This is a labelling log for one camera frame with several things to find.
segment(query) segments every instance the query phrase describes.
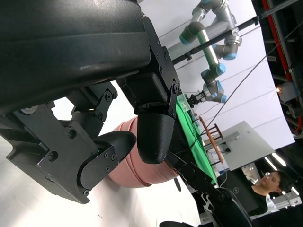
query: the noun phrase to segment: table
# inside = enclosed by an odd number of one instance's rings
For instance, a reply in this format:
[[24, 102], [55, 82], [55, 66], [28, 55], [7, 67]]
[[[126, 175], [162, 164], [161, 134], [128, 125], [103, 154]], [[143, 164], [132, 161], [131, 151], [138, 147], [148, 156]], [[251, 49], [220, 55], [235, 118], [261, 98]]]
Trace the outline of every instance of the table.
[[[134, 116], [120, 88], [112, 102], [102, 134]], [[72, 109], [66, 99], [56, 102], [54, 114], [69, 120]], [[10, 163], [5, 156], [12, 147], [0, 138], [0, 223], [4, 227], [158, 227], [165, 220], [200, 224], [194, 198], [182, 182], [179, 192], [174, 180], [149, 188], [127, 189], [110, 179], [100, 182], [89, 194], [91, 202], [81, 205], [52, 195]]]
[[201, 131], [197, 125], [196, 122], [193, 122], [192, 116], [188, 114], [189, 109], [186, 105], [184, 105], [185, 102], [183, 99], [178, 98], [177, 99], [177, 116], [179, 119], [179, 122], [182, 126], [183, 132], [186, 136], [188, 145], [191, 148], [191, 152], [193, 154], [193, 157], [195, 159], [196, 165], [206, 174], [208, 174], [212, 179], [213, 183], [216, 182], [216, 176], [214, 174], [214, 171], [212, 169], [211, 163], [209, 161], [209, 158], [207, 154], [204, 151], [203, 148], [203, 141], [200, 136]]

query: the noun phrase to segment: gray monitor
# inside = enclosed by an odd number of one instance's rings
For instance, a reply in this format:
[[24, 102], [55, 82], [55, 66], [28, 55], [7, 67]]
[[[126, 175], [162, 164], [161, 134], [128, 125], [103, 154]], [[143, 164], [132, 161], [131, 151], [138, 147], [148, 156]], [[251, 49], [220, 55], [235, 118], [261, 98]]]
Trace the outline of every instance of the gray monitor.
[[275, 152], [271, 146], [246, 122], [241, 122], [222, 132], [223, 137], [239, 135], [226, 141], [230, 152], [223, 153], [230, 170], [238, 169]]

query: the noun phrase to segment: black robotic arm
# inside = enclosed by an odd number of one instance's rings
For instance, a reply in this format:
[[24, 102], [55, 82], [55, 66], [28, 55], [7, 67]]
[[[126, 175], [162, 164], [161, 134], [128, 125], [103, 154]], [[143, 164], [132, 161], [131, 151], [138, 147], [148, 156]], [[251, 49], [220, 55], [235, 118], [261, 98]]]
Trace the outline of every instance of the black robotic arm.
[[[117, 98], [112, 80], [138, 114], [142, 160], [164, 160], [180, 83], [135, 1], [5, 0], [0, 14], [0, 134], [13, 164], [51, 193], [88, 202], [136, 142], [129, 132], [98, 137]], [[71, 121], [52, 113], [64, 96]]]

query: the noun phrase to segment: robotic arm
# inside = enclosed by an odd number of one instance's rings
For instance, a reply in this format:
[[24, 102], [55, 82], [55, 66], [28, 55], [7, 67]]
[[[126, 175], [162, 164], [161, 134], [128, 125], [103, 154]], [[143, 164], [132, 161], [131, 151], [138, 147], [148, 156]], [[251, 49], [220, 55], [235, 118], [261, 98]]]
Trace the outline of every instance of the robotic arm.
[[[202, 25], [202, 20], [210, 10], [212, 10], [217, 17], [213, 24], [208, 28], [205, 28]], [[208, 33], [210, 33], [216, 28], [221, 29], [222, 24], [227, 25], [222, 31], [225, 29], [234, 29], [236, 27], [235, 23], [235, 18], [228, 6], [228, 0], [201, 0], [193, 10], [193, 18], [190, 24], [180, 35], [180, 41], [184, 45], [190, 45], [195, 42], [197, 38], [199, 44], [202, 45], [209, 41], [207, 30]], [[224, 95], [223, 87], [221, 83], [216, 80], [217, 77], [224, 74], [226, 71], [225, 66], [219, 63], [219, 59], [234, 60], [237, 56], [238, 47], [241, 45], [241, 42], [242, 38], [235, 32], [225, 39], [225, 45], [213, 45], [203, 50], [209, 69], [201, 73], [202, 79], [205, 82], [203, 91], [198, 95], [192, 95], [190, 98], [187, 98], [191, 107], [206, 101], [218, 103], [226, 102], [227, 96]]]
[[[205, 202], [204, 209], [215, 227], [252, 227], [248, 214], [229, 189], [215, 189], [211, 184], [211, 177], [193, 163], [186, 163], [171, 152], [167, 153], [165, 161], [181, 175], [187, 184], [202, 195]], [[160, 224], [160, 227], [192, 226], [186, 223], [165, 221]]]
[[[138, 114], [138, 149], [164, 160], [180, 89], [168, 51], [134, 0], [6, 0], [0, 9], [0, 135], [7, 156], [53, 194], [87, 203], [131, 151], [133, 134], [98, 136], [117, 80]], [[71, 121], [53, 100], [74, 105]]]

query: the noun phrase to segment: ceiling light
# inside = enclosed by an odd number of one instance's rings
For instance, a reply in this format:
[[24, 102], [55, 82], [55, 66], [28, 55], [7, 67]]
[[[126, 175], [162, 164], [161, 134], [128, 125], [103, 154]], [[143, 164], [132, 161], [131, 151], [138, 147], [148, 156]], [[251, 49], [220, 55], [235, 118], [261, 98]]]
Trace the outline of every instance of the ceiling light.
[[277, 155], [276, 153], [273, 153], [272, 155], [279, 163], [281, 163], [281, 165], [286, 167], [286, 162], [279, 155]]
[[278, 169], [274, 166], [274, 164], [268, 159], [268, 157], [265, 157], [265, 160], [271, 165], [271, 167], [275, 170], [278, 171]]
[[296, 193], [297, 195], [300, 195], [299, 192], [298, 192], [294, 187], [292, 187], [292, 190], [293, 190], [293, 192]]

